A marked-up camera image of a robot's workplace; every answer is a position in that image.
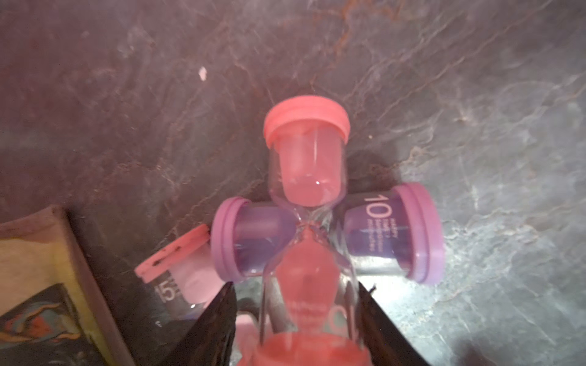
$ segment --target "plastic cap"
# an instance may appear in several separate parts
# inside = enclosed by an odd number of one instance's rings
[[[210,233],[207,225],[200,225],[154,253],[146,261],[138,265],[134,272],[142,278],[144,283],[150,283],[168,271],[170,266],[195,252],[208,240],[210,240]]]
[[[350,119],[346,110],[331,99],[317,95],[301,95],[275,105],[264,120],[264,138],[269,149],[272,147],[274,132],[281,126],[313,119],[335,126],[344,143],[350,135]]]
[[[434,202],[419,183],[401,184],[393,191],[401,197],[411,228],[413,263],[407,278],[435,285],[444,277],[445,245]]]
[[[236,217],[242,206],[250,201],[242,197],[232,197],[220,205],[212,225],[212,258],[216,272],[224,281],[240,282],[245,277],[238,270],[234,253],[234,228]]]

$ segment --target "marble countertop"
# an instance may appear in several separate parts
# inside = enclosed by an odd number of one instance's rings
[[[189,324],[132,269],[225,198],[267,200],[264,114],[324,95],[351,192],[437,203],[443,283],[362,278],[426,360],[583,365],[585,50],[580,0],[3,1],[0,219],[64,205],[153,366]]]

